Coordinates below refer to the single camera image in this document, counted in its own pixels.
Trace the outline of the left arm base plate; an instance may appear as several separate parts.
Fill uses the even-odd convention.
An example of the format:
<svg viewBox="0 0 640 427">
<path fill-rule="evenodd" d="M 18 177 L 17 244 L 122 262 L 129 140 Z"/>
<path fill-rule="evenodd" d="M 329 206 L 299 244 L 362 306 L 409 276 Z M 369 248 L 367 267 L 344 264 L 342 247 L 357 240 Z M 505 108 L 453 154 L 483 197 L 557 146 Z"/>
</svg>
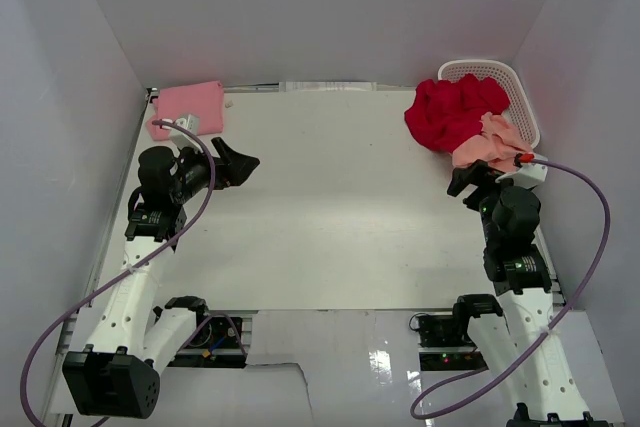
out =
<svg viewBox="0 0 640 427">
<path fill-rule="evenodd" d="M 252 315 L 243 312 L 232 315 L 239 336 L 235 334 L 231 324 L 225 317 L 214 317 L 196 336 L 181 350 L 170 367 L 200 369 L 244 369 L 246 356 L 240 345 L 249 352 L 252 332 Z"/>
</svg>

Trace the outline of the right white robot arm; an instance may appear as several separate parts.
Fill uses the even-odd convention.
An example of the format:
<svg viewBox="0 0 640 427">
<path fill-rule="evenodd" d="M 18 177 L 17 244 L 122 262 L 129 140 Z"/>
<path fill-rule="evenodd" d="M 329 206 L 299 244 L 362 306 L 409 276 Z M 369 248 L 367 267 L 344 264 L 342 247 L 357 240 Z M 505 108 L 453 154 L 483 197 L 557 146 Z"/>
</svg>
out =
<svg viewBox="0 0 640 427">
<path fill-rule="evenodd" d="M 477 160 L 457 168 L 447 189 L 474 191 L 467 208 L 480 215 L 483 265 L 491 294 L 457 299 L 453 337 L 476 345 L 513 416 L 510 426 L 599 426 L 577 387 L 555 320 L 552 282 L 534 243 L 541 203 L 532 187 Z"/>
</svg>

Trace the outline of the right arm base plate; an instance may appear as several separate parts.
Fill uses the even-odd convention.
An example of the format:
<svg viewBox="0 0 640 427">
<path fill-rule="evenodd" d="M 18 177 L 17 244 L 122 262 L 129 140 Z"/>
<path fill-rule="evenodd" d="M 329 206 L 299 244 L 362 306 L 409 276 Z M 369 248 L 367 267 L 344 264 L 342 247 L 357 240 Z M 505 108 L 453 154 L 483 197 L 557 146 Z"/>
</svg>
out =
<svg viewBox="0 0 640 427">
<path fill-rule="evenodd" d="M 422 372 L 474 371 L 486 367 L 478 347 L 457 330 L 452 315 L 414 314 L 409 329 L 419 337 L 419 363 Z"/>
</svg>

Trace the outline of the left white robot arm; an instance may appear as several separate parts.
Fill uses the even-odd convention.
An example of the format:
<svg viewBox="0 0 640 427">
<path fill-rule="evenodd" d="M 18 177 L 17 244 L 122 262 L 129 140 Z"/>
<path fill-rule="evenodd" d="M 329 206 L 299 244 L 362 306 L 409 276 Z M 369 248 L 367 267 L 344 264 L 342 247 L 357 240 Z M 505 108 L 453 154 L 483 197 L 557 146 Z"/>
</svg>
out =
<svg viewBox="0 0 640 427">
<path fill-rule="evenodd" d="M 171 299 L 150 319 L 165 270 L 174 262 L 171 238 L 187 224 L 185 204 L 201 190 L 242 185 L 259 159 L 211 141 L 216 156 L 184 140 L 156 146 L 138 157 L 139 186 L 128 202 L 121 268 L 102 316 L 81 351 L 70 351 L 63 376 L 78 412 L 85 416 L 146 419 L 155 409 L 160 376 L 187 343 L 211 334 L 207 305 L 194 297 Z"/>
</svg>

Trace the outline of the red t shirt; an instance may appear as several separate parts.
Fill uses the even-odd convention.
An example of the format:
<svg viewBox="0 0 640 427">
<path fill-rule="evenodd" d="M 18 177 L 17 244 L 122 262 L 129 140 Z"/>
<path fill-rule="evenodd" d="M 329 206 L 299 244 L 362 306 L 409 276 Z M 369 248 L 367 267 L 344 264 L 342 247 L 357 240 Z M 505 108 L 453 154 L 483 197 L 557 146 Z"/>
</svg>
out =
<svg viewBox="0 0 640 427">
<path fill-rule="evenodd" d="M 481 133 L 484 114 L 500 115 L 509 106 L 507 93 L 495 79 L 466 74 L 455 82 L 421 82 L 404 120 L 418 144 L 434 152 L 453 153 Z"/>
</svg>

